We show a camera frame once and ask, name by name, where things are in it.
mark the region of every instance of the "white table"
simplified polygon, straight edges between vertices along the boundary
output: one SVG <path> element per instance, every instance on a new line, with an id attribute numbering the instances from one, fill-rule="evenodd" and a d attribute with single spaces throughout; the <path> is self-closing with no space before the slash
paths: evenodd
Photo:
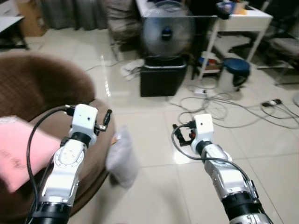
<path id="1" fill-rule="evenodd" d="M 0 45 L 0 49 L 26 49 L 29 47 L 24 39 L 19 23 L 24 19 L 24 16 L 0 16 L 0 34 L 8 29 L 13 29 L 22 41 L 22 45 Z"/>
<path id="2" fill-rule="evenodd" d="M 144 16 L 146 12 L 154 7 L 153 2 L 147 2 L 147 0 L 135 0 L 140 16 Z M 206 51 L 209 53 L 212 51 L 212 48 L 214 46 L 217 33 L 218 32 L 238 32 L 238 31 L 253 31 L 253 32 L 259 32 L 257 39 L 251 48 L 250 53 L 248 54 L 247 61 L 251 61 L 262 37 L 264 36 L 271 20 L 272 16 L 269 14 L 266 14 L 258 9 L 255 9 L 253 7 L 250 7 L 252 10 L 247 10 L 246 15 L 239 15 L 239 14 L 232 14 L 230 15 L 230 18 L 228 20 L 222 20 L 222 19 L 217 19 L 213 29 L 212 29 L 212 34 L 210 37 L 210 41 L 208 44 L 208 47 Z M 205 58 L 202 68 L 200 69 L 199 73 L 199 79 L 202 79 L 205 69 L 206 69 L 206 64 L 207 64 L 208 58 Z"/>
<path id="3" fill-rule="evenodd" d="M 0 16 L 0 33 L 22 20 L 24 16 Z"/>

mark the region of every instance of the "pink pillow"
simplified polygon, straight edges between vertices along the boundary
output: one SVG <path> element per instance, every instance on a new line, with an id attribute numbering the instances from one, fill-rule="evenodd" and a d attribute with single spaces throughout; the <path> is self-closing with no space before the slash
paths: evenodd
<path id="1" fill-rule="evenodd" d="M 32 128 L 31 124 L 18 117 L 0 118 L 0 178 L 11 193 L 29 180 L 26 149 Z M 48 164 L 59 145 L 59 139 L 37 129 L 30 150 L 34 175 Z"/>

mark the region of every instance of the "table leg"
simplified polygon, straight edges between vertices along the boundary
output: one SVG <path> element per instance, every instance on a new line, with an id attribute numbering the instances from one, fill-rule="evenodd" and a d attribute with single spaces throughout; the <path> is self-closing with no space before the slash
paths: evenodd
<path id="1" fill-rule="evenodd" d="M 199 75 L 199 70 L 197 69 L 197 60 L 200 57 L 201 52 L 203 51 L 203 43 L 206 40 L 206 34 L 207 31 L 205 30 L 203 33 L 199 33 L 198 36 L 194 38 L 194 42 L 191 50 L 192 55 L 194 57 L 191 80 L 195 78 L 195 75 Z"/>
<path id="2" fill-rule="evenodd" d="M 216 22 L 213 26 L 212 35 L 210 37 L 210 41 L 209 41 L 209 44 L 208 44 L 207 49 L 206 49 L 206 55 L 209 55 L 209 53 L 213 49 L 214 43 L 215 43 L 216 38 L 217 38 L 218 30 L 219 30 L 219 19 L 216 20 Z M 208 59 L 209 59 L 208 57 L 205 57 L 205 59 L 202 63 L 202 66 L 200 68 L 200 73 L 199 73 L 199 79 L 202 79 L 202 77 L 204 76 L 204 72 L 206 70 L 206 64 L 207 64 Z"/>
<path id="3" fill-rule="evenodd" d="M 20 25 L 19 23 L 15 25 L 15 31 L 17 33 L 17 35 L 19 36 L 19 38 L 21 39 L 22 43 L 23 43 L 23 47 L 26 49 L 26 50 L 30 50 L 30 48 L 28 47 L 28 44 L 24 38 L 24 35 L 21 31 L 21 28 L 20 28 Z"/>
<path id="4" fill-rule="evenodd" d="M 249 54 L 247 56 L 246 61 L 248 61 L 248 62 L 251 61 L 251 59 L 252 59 L 254 53 L 256 52 L 256 49 L 257 49 L 258 45 L 260 44 L 260 42 L 262 40 L 262 37 L 264 36 L 265 32 L 266 32 L 266 30 L 259 32 L 259 34 L 258 34 L 258 36 L 256 38 L 256 41 L 254 42 L 254 44 L 253 44 L 253 46 L 252 46 L 252 48 L 251 48 L 251 50 L 250 50 L 250 52 L 249 52 Z"/>

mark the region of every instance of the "black box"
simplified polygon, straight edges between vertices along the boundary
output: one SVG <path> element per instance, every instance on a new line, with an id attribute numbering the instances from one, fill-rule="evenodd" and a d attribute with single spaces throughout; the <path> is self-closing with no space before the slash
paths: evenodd
<path id="1" fill-rule="evenodd" d="M 174 96 L 182 84 L 187 66 L 175 69 L 149 69 L 140 71 L 141 97 Z"/>

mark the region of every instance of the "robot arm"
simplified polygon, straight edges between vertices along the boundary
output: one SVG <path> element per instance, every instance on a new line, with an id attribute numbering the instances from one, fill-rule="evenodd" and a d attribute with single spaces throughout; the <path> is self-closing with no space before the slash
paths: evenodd
<path id="1" fill-rule="evenodd" d="M 33 212 L 30 224 L 66 224 L 79 185 L 79 174 L 88 147 L 94 145 L 101 131 L 106 131 L 112 111 L 108 110 L 103 125 L 97 125 L 98 110 L 79 104 L 68 106 L 73 116 L 69 138 L 54 154 L 54 168 L 49 175 Z"/>
<path id="2" fill-rule="evenodd" d="M 197 115 L 189 124 L 194 133 L 191 149 L 201 156 L 199 160 L 203 161 L 205 171 L 212 179 L 228 216 L 229 224 L 271 224 L 258 200 L 253 181 L 232 163 L 232 158 L 228 153 L 220 146 L 213 144 L 212 116 L 210 114 Z M 174 134 L 179 136 L 180 144 L 184 145 L 179 127 L 175 128 Z"/>

